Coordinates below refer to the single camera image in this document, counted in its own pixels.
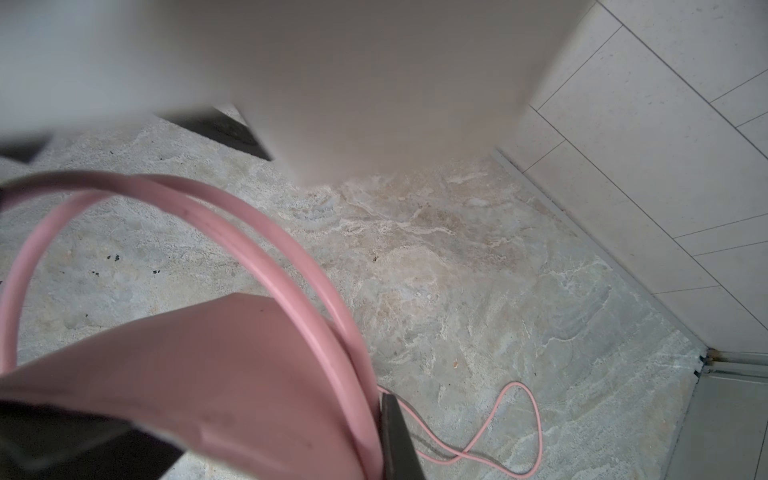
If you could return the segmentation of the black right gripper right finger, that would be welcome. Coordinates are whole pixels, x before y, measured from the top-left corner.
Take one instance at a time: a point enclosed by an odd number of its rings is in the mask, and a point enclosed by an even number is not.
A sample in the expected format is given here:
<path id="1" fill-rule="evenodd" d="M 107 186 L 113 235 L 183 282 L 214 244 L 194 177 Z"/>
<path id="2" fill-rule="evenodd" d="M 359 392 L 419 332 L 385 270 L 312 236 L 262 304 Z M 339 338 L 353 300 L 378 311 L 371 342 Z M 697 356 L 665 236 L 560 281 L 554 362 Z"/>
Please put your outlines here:
<path id="1" fill-rule="evenodd" d="M 383 393 L 379 435 L 385 480 L 425 480 L 405 419 L 395 395 Z"/>

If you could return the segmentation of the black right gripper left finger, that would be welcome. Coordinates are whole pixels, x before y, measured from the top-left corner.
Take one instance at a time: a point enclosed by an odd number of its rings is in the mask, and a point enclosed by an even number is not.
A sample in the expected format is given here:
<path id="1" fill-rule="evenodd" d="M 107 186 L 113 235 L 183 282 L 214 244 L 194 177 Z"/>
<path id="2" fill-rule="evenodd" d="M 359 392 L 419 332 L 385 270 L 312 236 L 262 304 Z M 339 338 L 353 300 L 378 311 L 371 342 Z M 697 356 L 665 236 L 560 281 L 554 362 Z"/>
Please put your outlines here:
<path id="1" fill-rule="evenodd" d="M 182 456 L 127 420 L 1 403 L 3 479 L 159 479 Z"/>

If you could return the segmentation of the pink headphones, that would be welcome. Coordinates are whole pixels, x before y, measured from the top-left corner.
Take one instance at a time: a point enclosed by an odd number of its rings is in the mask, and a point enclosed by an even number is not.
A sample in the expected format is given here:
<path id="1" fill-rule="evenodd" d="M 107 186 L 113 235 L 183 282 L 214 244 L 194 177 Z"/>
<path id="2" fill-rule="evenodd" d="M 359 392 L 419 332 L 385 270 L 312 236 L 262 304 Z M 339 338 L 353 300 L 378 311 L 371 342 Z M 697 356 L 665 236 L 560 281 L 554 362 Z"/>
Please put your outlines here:
<path id="1" fill-rule="evenodd" d="M 66 191 L 27 238 L 1 293 L 1 403 L 131 422 L 259 479 L 381 479 L 376 377 L 337 290 L 286 232 L 240 199 L 170 175 L 46 172 L 6 184 L 1 206 Z M 128 322 L 26 364 L 22 306 L 60 230 L 114 195 L 179 217 L 266 289 Z"/>

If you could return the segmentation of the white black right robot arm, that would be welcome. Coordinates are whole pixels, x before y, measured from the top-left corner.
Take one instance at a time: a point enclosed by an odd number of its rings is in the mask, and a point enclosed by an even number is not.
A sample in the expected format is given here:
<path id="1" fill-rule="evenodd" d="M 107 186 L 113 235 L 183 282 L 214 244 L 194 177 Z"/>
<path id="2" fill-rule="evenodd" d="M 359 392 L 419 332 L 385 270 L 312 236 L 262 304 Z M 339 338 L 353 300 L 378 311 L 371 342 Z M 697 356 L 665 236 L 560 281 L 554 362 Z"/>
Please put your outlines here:
<path id="1" fill-rule="evenodd" d="M 583 1 L 5 1 L 1 154 L 152 113 L 317 185 L 483 153 L 518 121 Z M 1 284 L 1 475 L 158 479 L 186 452 L 259 479 L 419 479 L 409 408 L 314 259 L 256 208 L 174 175 L 43 172 L 64 192 Z M 26 365 L 19 325 L 57 234 L 124 196 L 174 215 L 266 289 L 129 322 Z"/>

